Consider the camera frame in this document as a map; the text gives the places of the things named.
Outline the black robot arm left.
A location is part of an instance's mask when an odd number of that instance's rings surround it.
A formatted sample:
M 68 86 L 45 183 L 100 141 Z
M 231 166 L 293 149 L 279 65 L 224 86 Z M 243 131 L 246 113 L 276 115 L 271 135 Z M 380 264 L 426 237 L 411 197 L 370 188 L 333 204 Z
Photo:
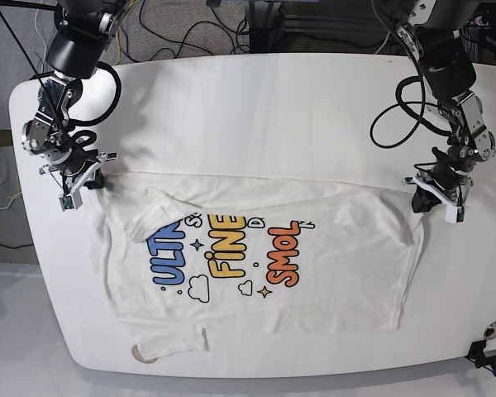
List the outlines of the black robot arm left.
M 463 222 L 465 201 L 478 163 L 496 153 L 494 135 L 483 119 L 483 105 L 472 87 L 475 68 L 465 52 L 462 33 L 480 3 L 478 1 L 397 1 L 383 7 L 371 3 L 379 22 L 402 46 L 416 68 L 416 75 L 402 80 L 396 90 L 398 107 L 423 126 L 447 139 L 448 148 L 433 148 L 435 160 L 416 164 L 417 174 L 404 181 L 415 186 L 412 209 L 427 213 L 437 205 L 446 208 L 446 220 Z M 427 101 L 413 111 L 403 100 L 403 90 L 417 83 L 421 92 L 430 92 L 434 107 L 450 127 L 443 130 L 424 117 Z

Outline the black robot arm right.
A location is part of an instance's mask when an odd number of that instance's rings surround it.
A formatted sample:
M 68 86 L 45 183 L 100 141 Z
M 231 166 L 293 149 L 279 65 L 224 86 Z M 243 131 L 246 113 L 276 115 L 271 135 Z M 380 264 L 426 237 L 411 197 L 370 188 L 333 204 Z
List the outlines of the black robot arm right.
M 79 206 L 81 188 L 102 188 L 101 167 L 117 158 L 94 148 L 97 135 L 92 128 L 113 113 L 121 97 L 119 75 L 100 58 L 116 35 L 126 5 L 125 1 L 57 3 L 57 32 L 46 56 L 53 71 L 41 84 L 37 112 L 25 124 L 21 143 L 32 155 L 46 159 L 45 172 L 60 175 L 60 201 L 66 209 Z M 110 105 L 94 119 L 73 119 L 69 110 L 80 100 L 84 80 L 99 70 L 109 73 L 115 83 Z

